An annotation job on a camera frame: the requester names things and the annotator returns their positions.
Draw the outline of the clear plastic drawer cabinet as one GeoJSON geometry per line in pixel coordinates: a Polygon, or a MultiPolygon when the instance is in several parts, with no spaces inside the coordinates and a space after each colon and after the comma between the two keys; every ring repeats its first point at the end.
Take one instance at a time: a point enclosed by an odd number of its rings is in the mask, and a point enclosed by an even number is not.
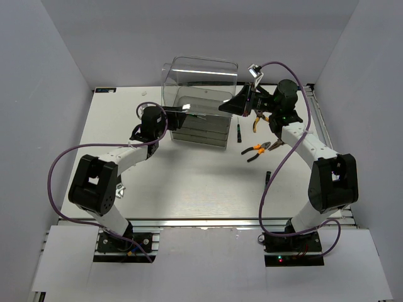
{"type": "Polygon", "coordinates": [[[227,146],[230,117],[223,116],[204,116],[206,120],[187,117],[183,126],[171,132],[173,140],[181,140],[185,142],[194,142],[205,145],[225,148],[227,146]]]}

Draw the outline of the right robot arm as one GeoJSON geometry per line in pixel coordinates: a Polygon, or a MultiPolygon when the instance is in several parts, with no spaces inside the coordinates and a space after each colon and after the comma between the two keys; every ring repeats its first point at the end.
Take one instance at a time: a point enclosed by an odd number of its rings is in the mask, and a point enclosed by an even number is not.
{"type": "Polygon", "coordinates": [[[298,86],[285,79],[278,83],[273,94],[261,86],[246,84],[233,98],[219,106],[219,110],[237,116],[252,111],[269,113],[275,143],[262,145],[262,151],[272,151],[282,145],[290,146],[311,170],[306,205],[287,223],[285,245],[293,251],[307,243],[306,233],[325,224],[335,212],[358,200],[356,159],[340,154],[322,143],[297,114],[298,86]]]}

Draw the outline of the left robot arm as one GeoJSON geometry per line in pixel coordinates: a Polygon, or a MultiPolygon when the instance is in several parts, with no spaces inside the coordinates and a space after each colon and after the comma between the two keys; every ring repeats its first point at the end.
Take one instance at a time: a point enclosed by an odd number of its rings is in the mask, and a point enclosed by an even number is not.
{"type": "Polygon", "coordinates": [[[122,174],[149,159],[159,146],[158,139],[168,130],[181,128],[189,109],[189,104],[146,106],[140,124],[133,129],[126,145],[98,157],[84,155],[78,163],[68,199],[108,231],[108,239],[120,251],[128,250],[133,244],[132,224],[115,206],[116,198],[122,198],[125,190],[122,174]]]}

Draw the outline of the clear hinged cabinet lid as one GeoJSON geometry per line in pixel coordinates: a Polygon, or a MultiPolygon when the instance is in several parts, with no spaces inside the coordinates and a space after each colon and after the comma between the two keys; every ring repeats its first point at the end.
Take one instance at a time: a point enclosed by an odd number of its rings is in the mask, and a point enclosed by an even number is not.
{"type": "Polygon", "coordinates": [[[161,103],[201,116],[230,117],[219,106],[236,94],[238,65],[223,59],[175,57],[164,64],[161,103]]]}

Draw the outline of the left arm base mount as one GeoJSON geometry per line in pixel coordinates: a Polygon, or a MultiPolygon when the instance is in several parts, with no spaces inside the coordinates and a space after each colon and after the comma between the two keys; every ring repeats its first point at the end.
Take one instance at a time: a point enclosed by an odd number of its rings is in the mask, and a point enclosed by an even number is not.
{"type": "MultiPolygon", "coordinates": [[[[159,234],[152,232],[134,232],[133,240],[137,242],[154,261],[159,247],[159,234]]],[[[93,262],[103,263],[150,263],[137,245],[100,232],[96,242],[93,262]]]]}

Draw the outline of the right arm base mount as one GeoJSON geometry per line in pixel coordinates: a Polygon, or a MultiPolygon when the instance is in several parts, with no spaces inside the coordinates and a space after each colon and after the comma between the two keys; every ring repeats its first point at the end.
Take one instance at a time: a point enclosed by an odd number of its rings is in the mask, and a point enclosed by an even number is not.
{"type": "Polygon", "coordinates": [[[258,242],[264,248],[266,267],[324,266],[318,232],[292,237],[274,237],[262,233],[258,242]]]}

